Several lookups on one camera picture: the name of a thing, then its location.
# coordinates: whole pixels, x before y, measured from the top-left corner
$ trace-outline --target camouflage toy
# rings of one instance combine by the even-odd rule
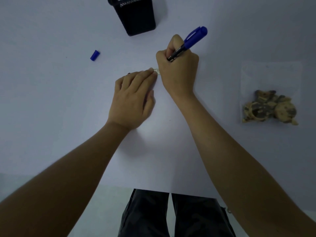
[[[283,123],[298,125],[294,117],[296,108],[291,103],[291,98],[284,95],[276,95],[276,91],[255,91],[256,99],[248,102],[244,107],[245,118],[243,123],[249,121],[266,121],[269,118],[277,118]]]

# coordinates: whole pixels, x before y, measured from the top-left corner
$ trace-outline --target person's left hand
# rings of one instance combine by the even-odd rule
[[[156,79],[157,72],[152,68],[118,79],[107,123],[116,123],[128,130],[139,127],[154,108],[154,91],[151,90],[147,97],[146,94]]]

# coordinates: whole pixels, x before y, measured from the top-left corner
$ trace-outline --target transparent packet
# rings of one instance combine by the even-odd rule
[[[302,69],[301,62],[243,62],[240,81],[240,121],[246,117],[245,105],[255,101],[256,90],[274,90],[278,96],[290,97],[298,110],[301,102]],[[300,122],[299,111],[295,120]]]

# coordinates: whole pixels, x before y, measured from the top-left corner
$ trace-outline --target pen holder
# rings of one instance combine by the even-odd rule
[[[108,0],[127,34],[138,35],[156,28],[152,0]]]

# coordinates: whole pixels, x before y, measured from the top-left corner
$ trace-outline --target camouflage pants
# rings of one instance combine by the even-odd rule
[[[122,216],[118,237],[169,237],[169,193],[134,189]],[[175,237],[236,237],[216,199],[172,194]]]

